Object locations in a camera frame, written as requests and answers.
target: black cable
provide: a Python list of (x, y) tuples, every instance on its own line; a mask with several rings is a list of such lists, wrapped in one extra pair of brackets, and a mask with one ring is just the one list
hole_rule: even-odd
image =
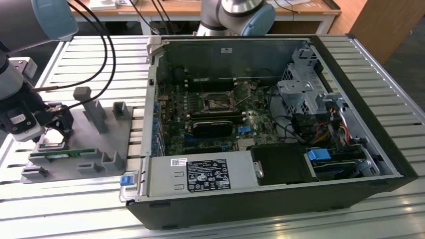
[(158, 9), (158, 6), (157, 6), (157, 4), (154, 3), (154, 0), (152, 0), (152, 3), (153, 3), (153, 6), (154, 6), (154, 9), (157, 10), (157, 13), (158, 13), (158, 15), (160, 15), (160, 17), (161, 17), (162, 23), (164, 23), (164, 25), (165, 25), (166, 35), (169, 35), (170, 32), (169, 32), (169, 29), (168, 29), (168, 25), (166, 25), (166, 22), (165, 22), (165, 20), (164, 20), (161, 11), (160, 11), (160, 9)]
[(270, 73), (270, 76), (271, 76), (271, 77), (277, 78), (277, 76), (275, 76), (275, 74), (273, 73), (273, 71), (271, 71), (270, 69), (267, 69), (267, 68), (259, 68), (258, 70), (253, 71), (250, 77), (251, 77), (253, 79), (257, 78), (257, 77), (258, 77), (258, 73), (259, 73), (261, 71), (266, 71), (267, 73)]
[(73, 83), (73, 84), (69, 84), (69, 85), (65, 85), (65, 86), (57, 86), (57, 89), (65, 89), (65, 88), (70, 88), (70, 87), (74, 87), (74, 86), (80, 86), (84, 83), (86, 83), (90, 80), (93, 80), (98, 76), (98, 74), (102, 72), (102, 70), (105, 69), (106, 61), (108, 61), (108, 45), (106, 45), (105, 37), (104, 37), (104, 34), (102, 34), (101, 30), (98, 29), (96, 24), (92, 22), (92, 20), (82, 14), (82, 12), (72, 4), (69, 4), (69, 6), (81, 15), (81, 17), (88, 21), (88, 23), (92, 25), (94, 30), (98, 32), (101, 41), (104, 43), (105, 56), (104, 56), (104, 62), (101, 64), (101, 67), (100, 67), (98, 71), (96, 72), (96, 74), (90, 78), (88, 78), (86, 80), (84, 80), (81, 82), (77, 82), (77, 83)]
[(93, 96), (92, 98), (89, 98), (89, 99), (86, 99), (86, 100), (84, 100), (84, 101), (81, 101), (81, 102), (78, 102), (78, 103), (76, 103), (76, 104), (60, 109), (56, 112), (56, 114), (58, 114), (58, 113), (61, 113), (61, 112), (64, 112), (64, 111), (66, 111), (66, 110), (69, 110), (69, 109), (72, 109), (72, 108), (74, 108), (74, 107), (77, 107), (80, 105), (96, 100), (105, 93), (105, 91), (106, 91), (106, 89), (108, 89), (108, 87), (109, 87), (109, 85), (112, 83), (112, 80), (113, 80), (113, 77), (114, 77), (116, 68), (117, 68), (117, 57), (116, 57), (114, 46), (113, 46), (113, 42), (112, 42), (112, 38), (110, 38), (109, 32), (105, 29), (104, 25), (101, 24), (101, 21), (98, 20), (97, 16), (92, 12), (92, 10), (84, 5), (84, 3), (80, 0), (74, 0), (74, 1), (86, 10), (86, 12), (90, 14), (90, 16), (94, 18), (100, 28), (102, 29), (102, 31), (104, 31), (104, 33), (106, 35), (106, 38), (108, 38), (108, 41), (109, 41), (109, 45), (110, 45), (110, 51), (112, 51), (112, 72), (110, 72), (110, 77), (109, 77), (108, 83), (106, 83), (105, 87), (101, 89), (101, 91), (98, 92), (98, 94), (96, 96)]
[(287, 138), (287, 127), (289, 127), (289, 126), (291, 126), (290, 123), (286, 124), (285, 129), (283, 129), (283, 130), (285, 130), (285, 136), (278, 138), (278, 139), (282, 139), (282, 140), (283, 140), (283, 143), (285, 143), (286, 139), (295, 139), (295, 138)]
[(104, 62), (101, 64), (101, 67), (98, 69), (98, 71), (94, 73), (94, 75), (88, 78), (86, 80), (84, 81), (80, 81), (77, 83), (73, 83), (73, 84), (69, 84), (69, 85), (65, 85), (65, 86), (52, 86), (52, 87), (40, 87), (40, 88), (33, 88), (30, 89), (32, 92), (41, 92), (41, 91), (53, 91), (53, 90), (58, 90), (58, 89), (66, 89), (66, 88), (70, 88), (70, 87), (74, 87), (74, 86), (80, 86), (82, 84), (85, 84), (86, 82), (92, 81), (98, 75), (100, 73), (102, 72), (102, 70), (105, 69), (105, 66), (106, 66), (106, 61), (108, 61), (108, 46), (106, 46), (106, 41), (105, 41), (105, 38), (104, 38), (104, 34), (101, 32), (101, 30), (98, 29), (98, 27), (96, 26), (96, 24), (92, 22), (92, 20), (82, 14), (82, 12), (73, 6), (68, 3), (69, 7), (82, 16), (82, 18), (86, 20), (86, 22), (90, 24), (90, 26), (94, 28), (94, 30), (98, 32), (100, 34), (100, 37), (101, 37), (101, 41), (102, 41), (102, 44), (104, 44), (104, 52), (105, 52), (105, 55), (104, 55)]
[(285, 131), (287, 132), (295, 139), (297, 141), (301, 143), (301, 144), (309, 144), (307, 142), (305, 142), (305, 140), (301, 138), (299, 135), (297, 135), (291, 130), (289, 130), (286, 127), (283, 127), (279, 123), (277, 123), (274, 121), (275, 125)]
[(294, 20), (294, 14), (295, 14), (295, 13), (299, 13), (299, 12), (293, 10), (293, 5), (291, 5), (291, 3), (287, 2), (287, 0), (285, 0), (285, 2), (290, 5), (290, 8), (291, 8), (291, 9), (287, 9), (287, 8), (285, 8), (282, 5), (278, 4), (277, 0), (274, 0), (274, 2), (275, 2), (275, 4), (278, 5), (279, 8), (282, 8), (282, 9), (285, 9), (285, 10), (287, 10), (287, 11), (291, 12), (291, 21), (293, 21), (293, 20)]
[(285, 119), (287, 119), (287, 120), (291, 120), (291, 117), (290, 117), (290, 116), (275, 116), (275, 117), (274, 117), (274, 120), (275, 120), (277, 118), (285, 118)]
[(270, 87), (270, 92), (269, 92), (269, 95), (267, 95), (267, 106), (266, 106), (266, 108), (267, 108), (267, 111), (269, 111), (270, 115), (271, 115), (271, 110), (270, 110), (271, 96), (273, 96), (273, 92), (274, 92), (275, 89), (277, 89), (277, 85), (271, 86)]
[(161, 0), (157, 0), (157, 1), (158, 1), (160, 8), (162, 9), (162, 12), (164, 12), (164, 14), (165, 14), (168, 23), (169, 23), (169, 25), (170, 25), (173, 35), (176, 35), (176, 32), (174, 32), (174, 30), (173, 30), (172, 20), (170, 20), (170, 17), (168, 16), (166, 11), (165, 11), (165, 9), (164, 9), (164, 6), (162, 6), (162, 4), (161, 4)]
[(136, 12), (137, 12), (137, 14), (138, 14), (141, 20), (142, 20), (142, 21), (145, 22), (145, 24), (149, 26), (152, 32), (156, 32), (156, 29), (154, 29), (154, 28), (152, 27), (152, 25), (148, 23), (148, 21), (145, 20), (144, 16), (141, 16), (141, 13), (140, 13), (140, 11), (138, 11), (138, 9), (137, 9), (137, 7), (136, 7), (133, 1), (130, 0), (129, 2), (130, 2), (130, 4), (132, 4), (132, 6), (133, 6), (133, 8), (134, 8), (134, 10), (136, 10)]

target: metal slotted surface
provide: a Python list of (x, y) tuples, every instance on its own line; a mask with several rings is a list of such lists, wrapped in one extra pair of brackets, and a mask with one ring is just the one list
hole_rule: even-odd
[[(17, 181), (32, 143), (13, 143), (0, 150), (0, 232), (1, 238), (419, 238), (425, 233), (425, 126), (415, 104), (405, 97), (385, 72), (371, 65), (361, 46), (345, 36), (321, 37), (349, 79), (419, 179), (398, 190), (381, 193), (349, 209), (251, 221), (216, 224), (169, 231), (149, 231), (118, 201), (118, 178), (105, 177), (22, 185)], [(144, 95), (146, 86), (146, 37), (113, 37), (117, 45), (117, 74), (101, 97), (102, 106), (125, 101), (136, 107), (128, 170), (138, 166)], [(74, 37), (60, 43), (38, 86), (86, 79), (102, 62), (98, 37)], [(89, 86), (96, 94), (109, 74)], [(46, 101), (72, 104), (72, 90), (44, 93)]]

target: white sticker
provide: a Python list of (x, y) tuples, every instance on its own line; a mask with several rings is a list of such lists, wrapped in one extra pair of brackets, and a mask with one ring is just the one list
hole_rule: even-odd
[(186, 161), (186, 158), (172, 158), (172, 166), (185, 166)]
[(136, 15), (136, 12), (130, 12), (130, 11), (120, 11), (118, 15)]
[(48, 159), (57, 159), (57, 158), (69, 158), (66, 154), (50, 155), (46, 156)]
[(232, 52), (233, 52), (233, 48), (221, 48), (221, 54), (232, 53)]
[(9, 118), (12, 124), (18, 124), (18, 123), (24, 122), (25, 119), (26, 119), (26, 117), (25, 117), (24, 114), (20, 114), (20, 115), (17, 115), (17, 116)]

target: gray 3d printed holder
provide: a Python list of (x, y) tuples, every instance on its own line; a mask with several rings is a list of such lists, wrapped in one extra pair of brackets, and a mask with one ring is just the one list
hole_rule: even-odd
[[(73, 97), (90, 98), (90, 89), (77, 87)], [(29, 163), (21, 172), (21, 183), (117, 176), (125, 172), (133, 108), (124, 102), (102, 108), (97, 101), (84, 110), (70, 110), (73, 133), (68, 139), (45, 147), (46, 134), (40, 138)]]

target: yellow wire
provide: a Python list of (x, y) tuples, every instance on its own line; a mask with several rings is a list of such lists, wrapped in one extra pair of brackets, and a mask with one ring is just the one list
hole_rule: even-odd
[(349, 133), (347, 133), (347, 128), (343, 126), (343, 125), (339, 125), (339, 128), (343, 129), (343, 133), (345, 133), (345, 141), (346, 141), (346, 138), (349, 137)]
[(317, 140), (314, 140), (313, 144), (322, 141), (327, 136), (329, 136), (329, 131)]

